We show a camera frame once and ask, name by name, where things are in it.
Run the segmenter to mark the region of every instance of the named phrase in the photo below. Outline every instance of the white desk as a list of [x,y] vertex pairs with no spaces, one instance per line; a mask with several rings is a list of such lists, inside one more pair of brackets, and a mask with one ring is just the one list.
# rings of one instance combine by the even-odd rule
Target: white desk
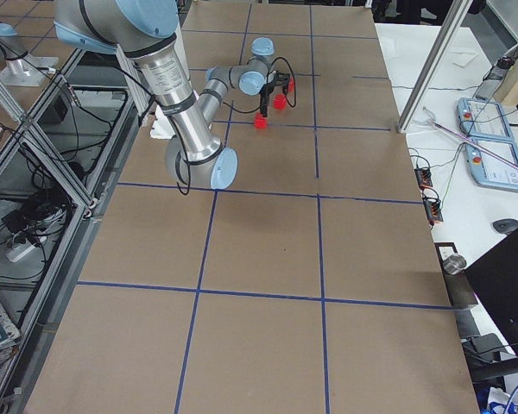
[[[397,108],[402,113],[412,87],[420,74],[427,55],[439,32],[438,27],[377,24],[382,53],[388,68],[389,79]],[[460,53],[474,53],[476,57],[466,66],[453,63]],[[483,75],[491,68],[482,48],[469,28],[461,28],[453,40],[450,51],[444,57],[436,72],[431,88],[465,89],[481,83]],[[439,123],[459,131],[456,115],[457,101],[471,97],[476,88],[466,91],[442,91],[431,89],[426,93],[424,103],[433,112]],[[515,108],[505,107],[506,113]],[[427,158],[432,166],[445,164],[453,156],[461,141],[426,125],[428,114],[421,107],[414,115],[407,132],[407,144],[419,155]],[[518,112],[508,116],[512,124],[518,124]],[[513,127],[518,144],[518,127]],[[419,160],[419,166],[425,166]],[[452,173],[453,163],[432,170],[433,186],[441,197]],[[491,223],[502,218],[518,220],[518,193],[483,188],[474,182],[468,171],[464,151],[459,155],[452,182],[443,204],[444,222],[432,230],[435,242],[454,242],[457,250],[468,263],[472,263],[504,238],[493,230]],[[471,310],[482,335],[496,333],[502,337],[485,309],[479,305]]]

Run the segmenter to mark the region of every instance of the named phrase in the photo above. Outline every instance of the blue and white device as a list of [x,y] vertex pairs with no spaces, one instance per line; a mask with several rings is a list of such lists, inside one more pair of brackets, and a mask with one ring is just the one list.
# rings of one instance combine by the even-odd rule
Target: blue and white device
[[[460,128],[480,147],[518,166],[518,147],[499,103],[461,98],[457,105]],[[466,144],[471,175],[484,187],[518,192],[518,171]]]

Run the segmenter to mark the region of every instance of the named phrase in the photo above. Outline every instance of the red object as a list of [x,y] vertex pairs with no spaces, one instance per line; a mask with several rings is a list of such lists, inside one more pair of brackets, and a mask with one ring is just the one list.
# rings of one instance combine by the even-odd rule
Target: red object
[[267,118],[265,118],[263,115],[257,112],[254,125],[257,129],[267,128]]
[[287,105],[286,97],[281,93],[276,95],[275,100],[273,101],[273,106],[275,107],[275,109],[283,110],[284,108],[286,108],[286,105]]

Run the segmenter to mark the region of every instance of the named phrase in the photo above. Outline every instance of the computer screen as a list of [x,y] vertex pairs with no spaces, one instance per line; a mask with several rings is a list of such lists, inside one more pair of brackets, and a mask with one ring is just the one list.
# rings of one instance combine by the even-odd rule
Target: computer screen
[[497,328],[518,355],[518,229],[466,270]]

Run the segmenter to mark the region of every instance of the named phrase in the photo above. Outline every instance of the grid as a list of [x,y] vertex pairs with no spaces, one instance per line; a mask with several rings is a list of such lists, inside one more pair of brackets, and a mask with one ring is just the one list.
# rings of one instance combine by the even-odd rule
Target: grid
[[[310,72],[299,71],[297,83],[299,88],[302,79],[311,79],[311,119],[308,114],[300,118],[272,113],[268,130],[257,131],[246,116],[221,110],[213,132],[240,155],[240,178],[225,191],[193,188],[187,198],[178,193],[174,182],[167,182],[163,172],[157,155],[164,151],[165,142],[151,141],[148,131],[141,130],[29,401],[28,414],[98,412],[105,406],[115,410],[115,404],[115,412],[134,412],[134,404],[140,411],[145,405],[149,412],[174,414],[330,414],[348,411],[350,404],[357,411],[406,412],[423,405],[442,413],[477,410],[407,146],[403,137],[391,132],[389,120],[396,117],[393,98],[380,108],[381,116],[350,113],[352,119],[337,124],[328,122],[327,109],[319,104],[326,102],[320,96],[324,87],[333,89],[333,85],[329,85],[330,65],[315,60],[320,54],[318,39],[365,41],[378,47],[370,16],[359,10],[208,2],[192,6],[183,36],[194,75],[205,70],[199,64],[206,63],[203,55],[212,54],[208,36],[217,35],[224,42],[212,54],[211,66],[225,60],[234,63],[238,54],[239,62],[244,62],[250,35],[306,39]],[[289,11],[295,22],[287,19]],[[317,18],[325,25],[316,25]],[[343,26],[346,19],[354,24]],[[282,28],[276,26],[280,20],[285,22]],[[221,23],[226,31],[218,30]],[[302,33],[303,23],[308,34]],[[332,30],[344,35],[331,34]],[[372,67],[350,73],[351,85],[338,86],[342,95],[368,87],[372,91],[365,96],[382,90],[391,96],[387,77],[379,76],[385,72],[385,67],[379,67],[383,61],[376,60],[381,54],[376,49],[372,53],[374,58],[365,58],[372,60]],[[347,63],[345,57],[339,58]],[[199,82],[193,76],[197,90]],[[230,97],[243,108],[251,106],[252,101],[239,95]],[[345,110],[338,113],[342,118],[348,115]],[[287,122],[290,116],[293,121]],[[282,146],[282,139],[299,148],[276,158],[271,144]],[[336,144],[344,152],[351,148],[359,158],[368,153],[365,148],[373,147],[379,158],[361,164],[351,157],[342,164],[343,170],[333,170],[338,154],[331,151]],[[250,146],[254,146],[253,155],[246,153]],[[274,158],[271,164],[265,165],[265,154]],[[256,167],[257,158],[262,164]],[[377,163],[392,166],[390,173],[399,177],[400,184],[387,174],[378,175]],[[358,171],[357,164],[367,170]],[[257,173],[264,169],[283,173]],[[349,176],[342,177],[345,170]],[[353,173],[362,178],[354,181]],[[391,182],[378,180],[383,177]],[[364,186],[362,181],[369,180],[377,185]],[[76,334],[89,329],[81,322],[88,324],[89,312],[107,313],[108,300],[111,309],[117,309],[117,300],[156,296],[165,303],[154,308],[160,315],[167,304],[184,302],[172,310],[176,326],[174,316],[172,320],[164,316],[165,330],[173,331],[170,343],[154,348],[168,360],[156,364],[167,364],[171,370],[148,379],[149,390],[143,395],[132,392],[131,398],[125,398],[129,390],[111,378],[118,370],[110,364],[101,367],[117,384],[113,394],[96,383],[95,388],[105,391],[94,395],[88,386],[91,380],[78,375],[73,379],[77,368],[66,357],[66,349],[86,346],[92,353],[92,348],[103,346],[82,341]],[[104,304],[88,298],[103,298]],[[128,317],[118,312],[123,316],[112,314],[105,320],[116,326]],[[157,321],[151,313],[146,318]],[[370,325],[366,330],[365,323]],[[350,330],[357,334],[350,336]],[[95,338],[97,343],[102,339]],[[433,347],[437,343],[443,350]],[[414,362],[409,360],[412,351],[405,347],[414,350]],[[365,358],[366,348],[375,351],[372,362]],[[126,352],[120,361],[130,359]],[[354,354],[357,358],[351,360],[348,355]],[[442,362],[434,365],[439,357]],[[383,364],[387,366],[382,372]],[[349,373],[353,368],[357,373]],[[66,378],[66,385],[54,381],[58,375]],[[156,401],[155,383],[167,381],[164,377],[171,382],[161,384],[163,399]],[[402,389],[389,389],[391,381],[398,379]],[[85,390],[75,390],[74,395],[89,402],[67,396],[73,394],[73,385]]]

